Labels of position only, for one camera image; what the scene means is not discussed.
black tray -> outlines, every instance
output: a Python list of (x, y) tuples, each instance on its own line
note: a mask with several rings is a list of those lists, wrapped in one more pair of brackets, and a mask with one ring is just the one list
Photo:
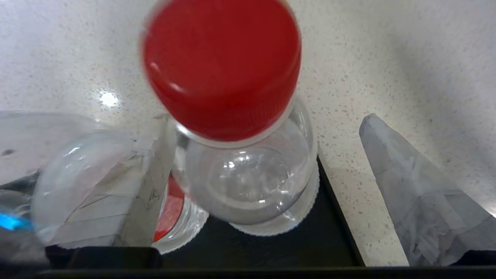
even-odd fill
[(298, 227), (277, 236), (257, 237), (210, 216), (191, 242), (163, 256), (162, 266), (178, 270), (363, 266), (322, 164), (317, 162), (319, 193)]

red bottle cap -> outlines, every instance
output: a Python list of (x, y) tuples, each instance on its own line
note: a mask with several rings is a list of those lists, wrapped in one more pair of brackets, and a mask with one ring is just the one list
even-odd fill
[(144, 41), (148, 79), (172, 116), (213, 140), (243, 140), (284, 112), (301, 39), (278, 0), (173, 0)]

clear plastic bottle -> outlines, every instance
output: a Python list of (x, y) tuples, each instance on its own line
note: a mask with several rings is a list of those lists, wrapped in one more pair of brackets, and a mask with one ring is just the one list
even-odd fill
[(313, 170), (316, 139), (294, 95), (301, 38), (278, 0), (171, 1), (151, 19), (144, 62), (173, 119), (172, 174), (210, 214), (277, 217)]

white speckled countertop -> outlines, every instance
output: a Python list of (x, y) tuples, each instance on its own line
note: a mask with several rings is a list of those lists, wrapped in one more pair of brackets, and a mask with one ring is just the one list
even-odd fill
[[(0, 1), (0, 110), (72, 112), (138, 133), (163, 112), (137, 45), (154, 2)], [(494, 214), (496, 1), (290, 5), (304, 44), (298, 92), (365, 263), (408, 264), (358, 135), (369, 113)]]

bottle neck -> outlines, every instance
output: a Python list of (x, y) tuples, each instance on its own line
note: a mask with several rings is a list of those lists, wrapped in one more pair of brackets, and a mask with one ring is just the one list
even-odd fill
[(248, 146), (251, 144), (254, 144), (255, 142), (261, 141), (264, 138), (268, 137), (270, 134), (272, 134), (274, 131), (276, 131), (283, 123), (286, 121), (286, 119), (289, 117), (289, 114), (293, 110), (294, 106), (294, 99), (296, 98), (296, 94), (293, 94), (291, 99), (288, 102), (288, 105), (286, 106), (286, 109), (284, 112), (279, 116), (279, 118), (274, 122), (269, 128), (265, 129), (264, 131), (256, 134), (253, 137), (247, 138), (247, 139), (242, 139), (238, 141), (219, 141), (219, 140), (214, 140), (214, 139), (207, 139), (202, 136), (199, 136), (192, 131), (188, 130), (186, 127), (184, 127), (181, 123), (175, 121), (176, 124), (176, 129), (185, 135), (186, 137), (190, 138), (191, 140), (194, 140), (200, 144), (209, 146), (209, 147), (214, 147), (214, 148), (240, 148), (243, 146)]

